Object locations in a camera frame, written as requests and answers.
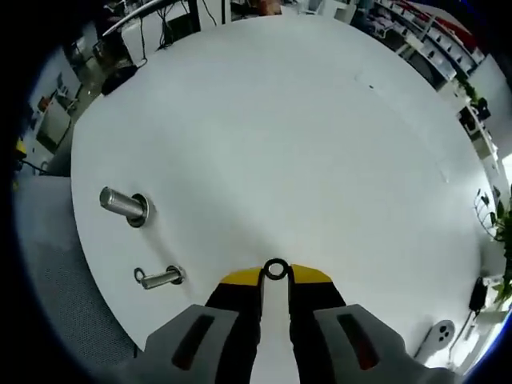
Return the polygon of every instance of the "metal cylinder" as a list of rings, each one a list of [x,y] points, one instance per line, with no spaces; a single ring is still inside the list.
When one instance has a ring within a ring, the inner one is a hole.
[[[153,274],[151,276],[144,276],[140,283],[145,290],[151,290],[157,286],[163,286],[168,282],[172,284],[181,284],[184,279],[183,270],[176,266],[170,266],[167,268],[167,272],[163,274]]]
[[[145,215],[144,205],[121,192],[117,192],[106,186],[99,194],[99,202],[103,208],[122,214],[126,218],[141,218]]]

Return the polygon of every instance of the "black ring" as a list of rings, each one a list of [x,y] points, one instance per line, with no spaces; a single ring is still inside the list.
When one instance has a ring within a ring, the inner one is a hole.
[[[178,272],[179,273],[179,278],[172,280],[170,282],[171,284],[175,284],[176,286],[179,286],[183,282],[184,278],[182,276],[182,272],[175,266],[168,266],[166,268],[166,272]]]
[[[142,274],[142,277],[141,278],[138,278],[137,277],[137,274],[138,273],[141,273]],[[134,269],[134,277],[135,277],[135,281],[138,282],[139,284],[141,283],[141,280],[146,276],[146,274],[144,273],[144,271],[142,270],[142,268],[135,268]]]
[[[282,272],[280,274],[272,274],[270,272],[270,268],[272,267],[273,264],[279,264],[280,266],[282,266]],[[288,274],[289,268],[290,266],[288,266],[288,263],[285,262],[282,258],[272,258],[263,266],[263,273],[270,280],[281,280]]]
[[[141,203],[142,209],[144,210],[144,214],[140,218],[126,218],[126,220],[128,221],[128,224],[130,224],[133,228],[140,228],[141,226],[144,225],[144,223],[147,220],[149,209],[149,207],[147,206],[147,200],[141,194],[134,194],[131,198],[134,198],[135,200]]]

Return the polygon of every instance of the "metal peg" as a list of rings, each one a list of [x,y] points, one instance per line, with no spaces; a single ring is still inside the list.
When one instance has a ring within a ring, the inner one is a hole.
[[[170,282],[171,284],[181,284],[185,280],[185,271],[179,266],[168,266],[163,274],[153,274],[144,276],[140,279],[141,285],[145,290],[152,290],[157,286],[163,286]]]
[[[106,186],[99,194],[99,203],[106,210],[125,216],[134,228],[142,226],[149,216],[150,204],[141,194],[129,197]]]

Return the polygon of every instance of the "round white table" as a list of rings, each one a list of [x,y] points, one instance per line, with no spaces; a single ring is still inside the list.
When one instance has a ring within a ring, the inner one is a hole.
[[[71,171],[90,270],[142,349],[223,276],[276,257],[326,272],[410,353],[467,314],[483,168],[435,90],[341,22],[255,18],[157,52],[81,116]],[[104,186],[147,196],[154,220],[135,229],[101,208]],[[171,264],[180,286],[134,280]],[[253,382],[297,380],[279,283],[266,284]]]

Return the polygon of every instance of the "white device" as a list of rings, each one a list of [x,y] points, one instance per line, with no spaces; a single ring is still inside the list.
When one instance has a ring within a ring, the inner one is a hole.
[[[446,348],[454,339],[455,324],[451,320],[441,320],[430,328],[425,340],[420,345],[414,360],[425,364],[439,350]]]

